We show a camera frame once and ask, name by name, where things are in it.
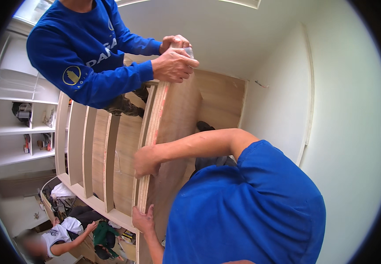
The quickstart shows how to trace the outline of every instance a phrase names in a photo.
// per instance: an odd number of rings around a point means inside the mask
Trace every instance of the dark hair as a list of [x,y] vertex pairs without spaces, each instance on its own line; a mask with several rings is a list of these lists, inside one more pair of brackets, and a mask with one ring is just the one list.
[[42,256],[33,256],[32,253],[25,247],[25,242],[27,240],[34,239],[38,236],[39,234],[35,230],[25,229],[22,232],[20,232],[20,234],[17,237],[15,237],[15,242],[19,251],[25,255],[26,259],[29,262],[32,262],[34,264],[43,264],[44,259]]
[[100,259],[109,259],[111,257],[111,255],[107,252],[106,249],[103,248],[103,246],[96,245],[94,246],[94,249],[95,254],[97,254]]

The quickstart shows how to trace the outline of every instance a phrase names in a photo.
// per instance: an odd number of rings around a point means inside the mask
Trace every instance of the white shelving unit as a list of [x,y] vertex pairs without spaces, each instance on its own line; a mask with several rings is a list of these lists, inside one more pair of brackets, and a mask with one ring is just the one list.
[[[49,133],[50,142],[55,145],[55,115],[60,90],[30,64],[26,51],[26,36],[9,32],[5,34],[2,43],[4,45],[0,53],[0,166],[54,156],[54,148],[51,151],[40,150],[37,141],[44,141],[43,133]],[[14,102],[30,104],[31,114],[27,125],[14,115],[12,111]],[[46,124],[44,118],[50,117],[51,113],[54,120]],[[30,138],[29,153],[24,151],[25,134]]]

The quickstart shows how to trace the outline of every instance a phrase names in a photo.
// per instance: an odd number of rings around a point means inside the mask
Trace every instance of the blue long-sleeve shirt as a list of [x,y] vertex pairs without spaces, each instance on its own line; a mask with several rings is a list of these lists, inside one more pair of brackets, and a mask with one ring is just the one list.
[[261,140],[242,152],[236,167],[203,168],[182,187],[162,262],[314,264],[324,232],[325,204],[315,184]]
[[124,53],[159,55],[161,42],[130,33],[114,0],[94,2],[90,12],[77,13],[56,0],[26,48],[32,66],[70,98],[104,108],[154,78],[151,61],[123,67]]

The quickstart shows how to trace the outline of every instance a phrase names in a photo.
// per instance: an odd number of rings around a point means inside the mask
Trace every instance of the camouflage pants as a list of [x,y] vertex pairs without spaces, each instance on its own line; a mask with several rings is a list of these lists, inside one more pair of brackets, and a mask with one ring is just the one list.
[[[141,87],[133,91],[133,93],[141,98],[145,103],[146,100],[148,100],[148,90],[146,89],[145,84],[142,84]],[[124,113],[125,115],[132,117],[144,116],[144,109],[135,106],[124,96],[124,94],[114,98],[114,100],[107,107],[105,107],[104,110],[113,115],[121,115],[121,113]]]

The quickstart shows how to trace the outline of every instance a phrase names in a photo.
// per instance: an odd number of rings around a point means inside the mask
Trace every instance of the plastic bag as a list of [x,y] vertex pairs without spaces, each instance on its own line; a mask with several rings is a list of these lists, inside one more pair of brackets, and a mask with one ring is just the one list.
[[75,198],[76,195],[69,190],[69,188],[64,185],[64,183],[60,183],[54,187],[51,191],[51,197],[56,200],[57,198],[66,200],[68,198]]

